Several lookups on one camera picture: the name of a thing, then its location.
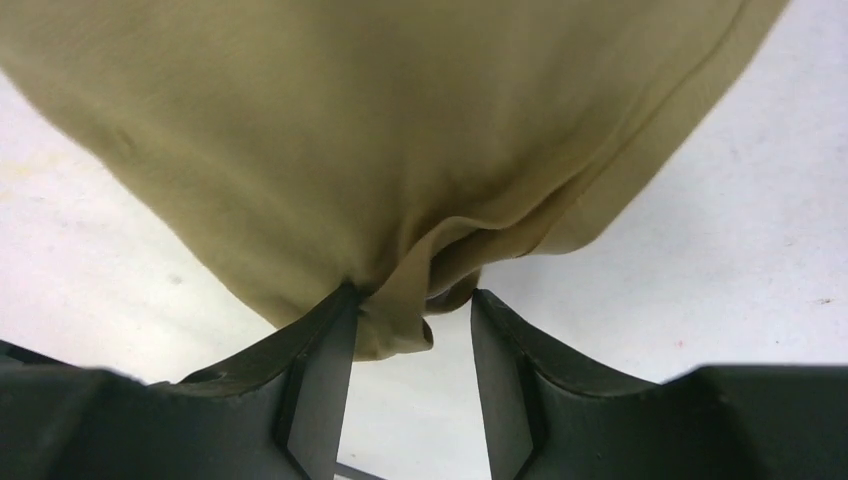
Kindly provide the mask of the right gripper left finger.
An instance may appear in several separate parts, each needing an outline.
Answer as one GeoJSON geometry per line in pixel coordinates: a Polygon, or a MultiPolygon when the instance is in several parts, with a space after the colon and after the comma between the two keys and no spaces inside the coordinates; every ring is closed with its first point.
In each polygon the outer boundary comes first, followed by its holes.
{"type": "Polygon", "coordinates": [[[295,323],[177,383],[1,346],[5,479],[331,479],[360,304],[295,323]]]}

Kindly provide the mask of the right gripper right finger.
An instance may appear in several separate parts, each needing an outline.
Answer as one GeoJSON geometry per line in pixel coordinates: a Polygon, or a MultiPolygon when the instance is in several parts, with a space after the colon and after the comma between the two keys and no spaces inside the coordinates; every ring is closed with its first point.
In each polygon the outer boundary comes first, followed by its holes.
{"type": "Polygon", "coordinates": [[[704,366],[654,384],[572,349],[487,290],[471,304],[495,479],[843,479],[843,366],[704,366]]]}

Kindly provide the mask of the olive and cream underwear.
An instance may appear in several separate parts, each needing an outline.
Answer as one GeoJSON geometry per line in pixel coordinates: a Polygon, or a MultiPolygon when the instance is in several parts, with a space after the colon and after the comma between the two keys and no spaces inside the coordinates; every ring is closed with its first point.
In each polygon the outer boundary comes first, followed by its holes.
{"type": "Polygon", "coordinates": [[[783,1],[5,1],[1,68],[277,327],[429,350],[481,269],[595,240],[783,1]]]}

